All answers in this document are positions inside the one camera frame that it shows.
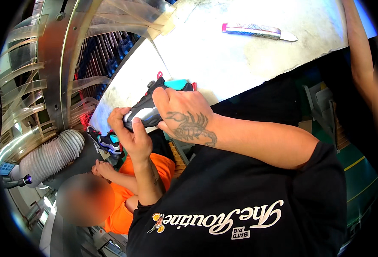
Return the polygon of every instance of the pink knife handle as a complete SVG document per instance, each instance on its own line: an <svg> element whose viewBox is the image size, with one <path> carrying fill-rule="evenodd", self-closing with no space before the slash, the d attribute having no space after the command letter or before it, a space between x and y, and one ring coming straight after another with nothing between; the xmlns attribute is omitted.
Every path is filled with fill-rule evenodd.
<svg viewBox="0 0 378 257"><path fill-rule="evenodd" d="M243 34L257 37L267 37L271 39L280 39L281 30L274 27L257 25L257 24L241 24L241 23L224 23L222 31L232 34Z"/></svg>

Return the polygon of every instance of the flexible duct hose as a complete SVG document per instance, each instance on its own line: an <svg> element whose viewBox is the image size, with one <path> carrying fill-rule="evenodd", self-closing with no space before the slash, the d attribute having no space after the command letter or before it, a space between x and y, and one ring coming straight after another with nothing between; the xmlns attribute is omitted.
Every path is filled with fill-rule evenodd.
<svg viewBox="0 0 378 257"><path fill-rule="evenodd" d="M20 162L19 172L29 174L33 182L27 186L35 188L78 158L84 145L82 134L76 130L65 130L25 156Z"/></svg>

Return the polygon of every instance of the yellow floor line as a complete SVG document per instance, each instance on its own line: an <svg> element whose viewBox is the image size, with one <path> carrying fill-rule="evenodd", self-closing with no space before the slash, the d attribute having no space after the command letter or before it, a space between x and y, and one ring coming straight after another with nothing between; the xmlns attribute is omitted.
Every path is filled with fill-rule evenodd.
<svg viewBox="0 0 378 257"><path fill-rule="evenodd" d="M364 188L360 193L358 193L357 195L355 195L354 197L352 197L351 199L349 199L346 203L349 203L350 201L352 201L354 198L358 197L361 193L363 193L367 188L369 188L371 186L371 184L373 184L376 180L378 179L378 177L376 177L366 188Z"/></svg>
<svg viewBox="0 0 378 257"><path fill-rule="evenodd" d="M350 169L351 167L355 166L356 164L358 164L361 160L363 160L365 157L363 156L362 158L358 159L357 161L353 162L351 165L349 165L348 167L346 167L344 169L344 171L347 171L348 169Z"/></svg>

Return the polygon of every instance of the orange shirt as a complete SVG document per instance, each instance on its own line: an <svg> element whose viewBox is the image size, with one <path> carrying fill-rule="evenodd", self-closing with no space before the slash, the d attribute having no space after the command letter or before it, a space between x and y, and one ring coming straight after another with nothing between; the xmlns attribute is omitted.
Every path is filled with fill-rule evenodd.
<svg viewBox="0 0 378 257"><path fill-rule="evenodd" d="M173 173L175 172L175 162L156 153L151 153L150 159L152 160L153 164L155 164L156 169L159 172L159 176L165 185L165 189L168 190ZM135 175L132 160L130 159L129 155L126 157L125 162L120 167L119 172L133 176ZM114 191L115 203L112 214L105 221L105 230L106 232L112 231L116 234L128 234L130 224L132 224L133 220L133 213L126 208L125 202L128 198L134 196L134 194L129 189L122 187L121 185L113 182L110 183L110 185Z"/></svg>

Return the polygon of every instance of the table surface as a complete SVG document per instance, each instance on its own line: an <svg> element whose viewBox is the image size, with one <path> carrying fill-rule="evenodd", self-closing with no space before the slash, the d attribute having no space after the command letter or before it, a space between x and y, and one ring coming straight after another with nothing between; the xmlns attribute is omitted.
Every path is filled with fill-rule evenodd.
<svg viewBox="0 0 378 257"><path fill-rule="evenodd" d="M368 37L376 36L356 4ZM176 28L153 42L145 39L104 93L90 121L103 135L110 130L106 120L113 108L135 105L159 71L165 80L197 82L213 105L348 46L340 0L179 0L174 6ZM223 33L227 22L276 27L299 40Z"/></svg>

